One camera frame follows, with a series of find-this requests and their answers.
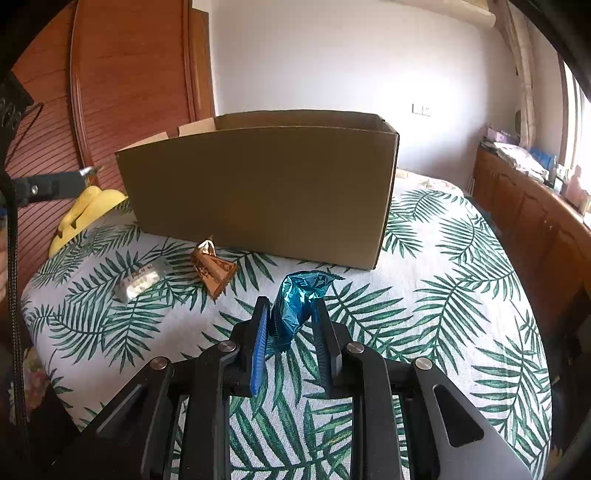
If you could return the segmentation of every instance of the wooden door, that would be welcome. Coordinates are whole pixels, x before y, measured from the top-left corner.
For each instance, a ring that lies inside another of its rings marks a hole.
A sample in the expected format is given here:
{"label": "wooden door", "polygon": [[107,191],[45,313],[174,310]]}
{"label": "wooden door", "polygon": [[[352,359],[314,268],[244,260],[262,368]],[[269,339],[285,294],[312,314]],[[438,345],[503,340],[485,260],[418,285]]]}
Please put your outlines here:
{"label": "wooden door", "polygon": [[82,160],[103,167],[103,188],[124,189],[115,151],[199,119],[189,13],[188,0],[78,2],[73,117]]}
{"label": "wooden door", "polygon": [[[101,186],[122,189],[118,148],[213,115],[208,22],[189,0],[79,0],[66,6],[13,68],[44,107],[8,173],[22,177],[96,163],[106,167]],[[34,113],[22,121],[17,139]],[[20,291],[47,259],[71,205],[64,200],[19,210]]]}
{"label": "wooden door", "polygon": [[[35,111],[19,127],[21,138],[14,156],[7,164],[12,177],[40,173],[72,171],[82,164],[70,122],[68,100],[68,52],[74,5],[65,7],[27,47],[12,71],[43,110],[31,125]],[[72,200],[35,203],[18,211],[18,289],[47,259],[47,251],[56,227],[72,205]]]}

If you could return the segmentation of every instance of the bed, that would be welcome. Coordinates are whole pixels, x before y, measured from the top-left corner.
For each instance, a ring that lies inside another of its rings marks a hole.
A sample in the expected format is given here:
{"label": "bed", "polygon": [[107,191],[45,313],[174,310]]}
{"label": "bed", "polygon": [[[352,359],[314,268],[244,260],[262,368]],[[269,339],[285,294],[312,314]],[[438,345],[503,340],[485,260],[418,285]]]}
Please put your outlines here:
{"label": "bed", "polygon": [[[373,271],[220,248],[218,254],[239,270],[225,294],[212,301],[190,264],[193,247],[142,232],[123,202],[28,283],[25,322],[51,384],[80,429],[152,357],[197,356],[250,318],[259,295],[275,299],[285,275],[320,269],[344,278],[326,296],[333,320],[387,358],[431,358],[533,477],[543,476],[551,396],[537,325],[501,245],[454,185],[398,170]],[[127,306],[113,299],[123,275],[161,255],[174,274]],[[231,401],[234,478],[348,478],[350,402],[322,399],[309,325],[266,368],[257,398]],[[402,428],[399,433],[407,465]],[[179,437],[173,471],[181,447]]]}

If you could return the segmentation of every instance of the open cardboard box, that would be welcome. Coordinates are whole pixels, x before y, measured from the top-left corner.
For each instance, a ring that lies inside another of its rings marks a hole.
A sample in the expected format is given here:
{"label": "open cardboard box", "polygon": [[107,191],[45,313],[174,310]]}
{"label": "open cardboard box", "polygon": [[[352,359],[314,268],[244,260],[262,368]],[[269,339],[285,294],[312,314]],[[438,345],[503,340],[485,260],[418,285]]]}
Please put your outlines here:
{"label": "open cardboard box", "polygon": [[375,268],[398,133],[336,111],[232,113],[116,153],[149,233],[283,257]]}

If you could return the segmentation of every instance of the curtain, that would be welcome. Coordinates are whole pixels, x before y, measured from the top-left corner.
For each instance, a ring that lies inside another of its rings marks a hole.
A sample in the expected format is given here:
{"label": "curtain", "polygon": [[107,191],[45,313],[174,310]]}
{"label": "curtain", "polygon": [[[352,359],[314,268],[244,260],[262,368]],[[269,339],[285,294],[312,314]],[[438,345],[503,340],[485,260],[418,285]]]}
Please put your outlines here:
{"label": "curtain", "polygon": [[520,85],[521,105],[521,141],[520,147],[529,150],[535,142],[535,110],[532,73],[534,54],[531,47],[530,33],[527,29],[527,17],[507,0],[499,0],[498,17],[504,37],[509,41],[513,52]]}

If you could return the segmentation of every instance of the blue wrapped snack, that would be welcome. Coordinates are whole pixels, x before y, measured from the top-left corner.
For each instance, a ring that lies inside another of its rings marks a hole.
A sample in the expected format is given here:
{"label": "blue wrapped snack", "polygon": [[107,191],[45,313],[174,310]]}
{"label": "blue wrapped snack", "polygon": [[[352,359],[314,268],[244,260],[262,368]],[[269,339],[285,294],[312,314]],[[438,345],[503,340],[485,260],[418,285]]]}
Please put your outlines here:
{"label": "blue wrapped snack", "polygon": [[343,277],[320,270],[289,274],[281,282],[268,324],[267,354],[289,350],[291,341],[312,315],[312,300],[321,299]]}

